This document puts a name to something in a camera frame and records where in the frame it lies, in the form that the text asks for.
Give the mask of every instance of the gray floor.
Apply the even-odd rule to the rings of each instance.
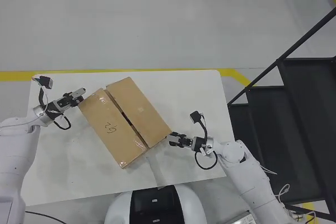
[[[332,5],[330,0],[2,0],[0,71],[237,68],[252,80]],[[336,18],[292,56],[333,55]],[[231,77],[222,81],[227,100],[243,88]],[[280,83],[274,70],[258,84]],[[25,116],[28,95],[28,82],[0,82],[0,121]],[[189,185],[201,198],[208,223],[248,209],[228,178]],[[113,198],[103,195],[27,209],[68,223],[99,223]],[[325,204],[315,207],[324,210]],[[31,223],[53,222],[27,215],[25,224]]]

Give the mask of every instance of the cardboard box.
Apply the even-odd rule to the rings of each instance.
[[[172,132],[130,77],[78,107],[122,169]]]

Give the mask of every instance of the white tabletop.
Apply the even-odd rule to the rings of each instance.
[[[233,141],[230,117],[220,74],[217,71],[164,71],[46,74],[54,80],[49,100],[65,92],[86,88],[84,97],[100,87],[131,76],[169,127],[188,136],[203,136],[189,114],[204,113],[208,135]],[[31,84],[29,108],[38,104],[39,86]],[[194,153],[170,147],[166,140],[150,149],[127,169],[115,162],[78,108],[67,110],[72,128],[55,125],[41,129],[36,159],[25,176],[22,197],[26,205],[92,197],[226,176],[219,164],[200,169]],[[203,166],[214,160],[198,156]]]

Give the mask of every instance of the yellow floor line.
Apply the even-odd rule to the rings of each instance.
[[[243,86],[247,86],[250,80],[240,72],[232,68],[210,68],[218,70],[221,76],[232,77]],[[36,74],[48,73],[99,73],[99,72],[139,72],[139,71],[186,71],[186,70],[210,70],[206,68],[178,68],[178,69],[103,69],[103,70],[57,70],[57,71],[12,71],[0,72],[0,82],[29,81]]]
[[[306,208],[306,209],[309,209],[309,210],[315,210],[315,206],[314,206],[314,204],[313,204],[313,202],[307,202],[307,203],[304,203],[304,204],[302,204],[302,207],[303,208]],[[310,220],[312,217],[313,217],[314,215],[312,215],[312,216],[308,216],[307,217],[307,220]],[[316,220],[315,220],[315,224],[319,224],[319,220],[318,220],[318,218],[315,218]]]

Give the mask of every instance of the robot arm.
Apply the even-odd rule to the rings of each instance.
[[[200,121],[202,114],[195,111],[190,117],[193,123],[199,123],[203,129],[205,128]],[[242,141],[219,143],[207,136],[206,129],[204,134],[204,138],[188,138],[184,134],[173,132],[167,136],[167,139],[171,146],[190,148],[195,151],[195,155],[197,153],[202,153],[204,156],[214,154],[260,223],[297,223],[289,216],[284,205],[277,201],[269,177]]]
[[[42,86],[51,88],[52,80],[41,76],[35,81],[41,86],[40,105],[29,109],[25,118],[9,118],[0,123],[0,223],[24,222],[25,202],[20,192],[24,177],[35,159],[40,128],[51,123],[58,125],[54,119],[68,108],[77,106],[86,91],[81,88],[45,105]]]

